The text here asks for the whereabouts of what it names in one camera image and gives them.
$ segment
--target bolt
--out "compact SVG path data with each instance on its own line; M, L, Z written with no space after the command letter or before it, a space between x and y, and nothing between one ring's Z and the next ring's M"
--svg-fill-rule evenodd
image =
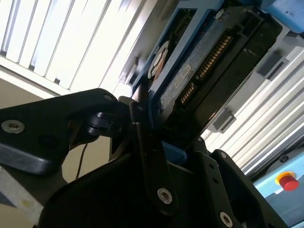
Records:
M111 96L109 96L108 94L105 94L104 98L107 99L107 100L109 100L109 101L113 100L113 98Z
M24 131L25 126L18 120L7 120L1 124L1 128L10 134L19 134Z
M233 222L228 214L226 214L225 212L222 211L219 214L219 217L220 217L220 220L222 220L222 222L226 225L226 227L229 227L229 228L233 227Z
M164 204L167 205L171 204L173 201L171 193L164 188L157 190L157 196Z
M221 18L224 16L226 10L221 9L216 15L215 15L215 20L219 20L222 22Z
M227 155L224 152L221 152L220 155L222 156L223 159L227 158Z

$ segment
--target white sticker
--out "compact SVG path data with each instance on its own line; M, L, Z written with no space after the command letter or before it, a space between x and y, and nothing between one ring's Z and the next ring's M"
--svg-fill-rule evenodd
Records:
M185 77L189 74L191 71L191 66L189 64L186 65L185 69L182 71L182 73L178 76L176 82L174 83L175 88L177 89L180 87L181 83L185 79Z

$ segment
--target red emergency stop button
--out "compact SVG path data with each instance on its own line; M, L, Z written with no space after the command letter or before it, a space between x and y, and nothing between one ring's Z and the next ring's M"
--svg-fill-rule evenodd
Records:
M282 186L285 191L293 191L299 187L299 182L295 178L295 174L292 172L281 173L276 181Z

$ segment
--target blue machine panel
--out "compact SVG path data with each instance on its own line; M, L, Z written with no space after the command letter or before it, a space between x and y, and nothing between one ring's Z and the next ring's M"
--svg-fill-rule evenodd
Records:
M303 0L264 0L261 8L295 33L304 32Z
M291 160L284 163L278 169L272 171L266 176L255 182L255 187L263 195L263 197L268 197L276 191L282 190L282 187L276 184L275 179L277 176L286 171L291 171L296 174L296 179L301 178L304 175L304 152L298 154Z

